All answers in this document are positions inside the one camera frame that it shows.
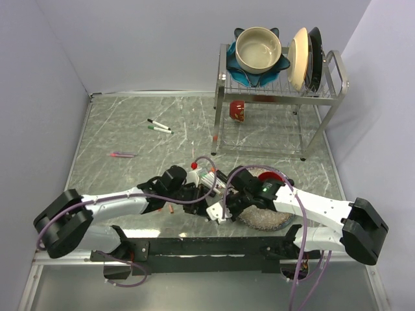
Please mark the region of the green and black highlighter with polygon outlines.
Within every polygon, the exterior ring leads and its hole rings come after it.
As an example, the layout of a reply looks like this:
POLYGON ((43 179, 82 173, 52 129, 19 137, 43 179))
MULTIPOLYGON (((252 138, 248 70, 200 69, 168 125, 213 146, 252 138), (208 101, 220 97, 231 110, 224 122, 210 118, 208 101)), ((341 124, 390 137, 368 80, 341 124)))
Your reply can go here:
POLYGON ((212 188, 212 182, 210 178, 208 177, 208 174, 205 173, 199 173, 198 175, 198 183, 202 184, 203 186, 207 187, 208 189, 212 188))

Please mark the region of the pink capped white marker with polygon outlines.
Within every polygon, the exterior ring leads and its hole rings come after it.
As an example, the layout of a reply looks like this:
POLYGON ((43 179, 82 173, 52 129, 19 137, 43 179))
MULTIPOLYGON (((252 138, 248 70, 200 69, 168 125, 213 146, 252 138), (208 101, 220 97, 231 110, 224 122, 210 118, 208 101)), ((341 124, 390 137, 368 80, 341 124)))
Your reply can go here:
POLYGON ((217 193, 218 195, 223 194, 225 188, 226 188, 226 184, 223 183, 220 179, 217 179, 215 183, 215 189, 214 189, 215 193, 217 193))

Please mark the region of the orange and black highlighter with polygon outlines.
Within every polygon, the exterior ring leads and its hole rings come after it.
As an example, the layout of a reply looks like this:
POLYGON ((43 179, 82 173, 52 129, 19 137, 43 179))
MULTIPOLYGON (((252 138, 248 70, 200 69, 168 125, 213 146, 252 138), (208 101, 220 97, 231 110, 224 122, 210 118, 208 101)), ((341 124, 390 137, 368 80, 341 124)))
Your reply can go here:
POLYGON ((224 187, 225 184, 227 184, 227 182, 228 182, 227 175, 225 175, 220 170, 214 170, 212 168, 211 171, 208 173, 208 175, 210 176, 212 181, 214 179, 216 180, 216 184, 221 184, 221 187, 224 187))

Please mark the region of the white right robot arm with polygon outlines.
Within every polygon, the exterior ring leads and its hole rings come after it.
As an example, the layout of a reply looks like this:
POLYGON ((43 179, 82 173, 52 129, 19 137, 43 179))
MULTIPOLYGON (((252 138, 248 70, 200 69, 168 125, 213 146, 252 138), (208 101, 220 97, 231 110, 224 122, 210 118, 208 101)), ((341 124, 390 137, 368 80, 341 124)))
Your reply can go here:
POLYGON ((295 214, 302 227, 283 243, 291 258, 305 251, 338 251, 368 266, 377 264, 388 226, 375 207, 364 198, 342 201, 297 189, 284 173, 265 166, 265 176, 253 176, 249 166, 233 169, 227 187, 235 194, 224 194, 231 216, 239 216, 252 205, 270 211, 295 214))

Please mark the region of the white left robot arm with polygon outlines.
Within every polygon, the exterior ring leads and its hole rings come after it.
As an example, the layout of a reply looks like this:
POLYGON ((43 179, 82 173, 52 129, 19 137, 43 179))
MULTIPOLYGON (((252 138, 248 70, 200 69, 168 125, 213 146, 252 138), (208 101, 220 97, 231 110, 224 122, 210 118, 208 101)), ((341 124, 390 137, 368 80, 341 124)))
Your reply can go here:
POLYGON ((99 228, 95 224, 120 216, 147 214, 165 203, 191 208, 206 205, 211 187, 191 181, 187 172, 173 165, 162 176, 156 176, 131 189, 101 195, 80 195, 65 190, 33 221, 38 232, 37 247, 52 259, 78 249, 100 249, 114 260, 128 255, 129 245, 120 227, 99 228))

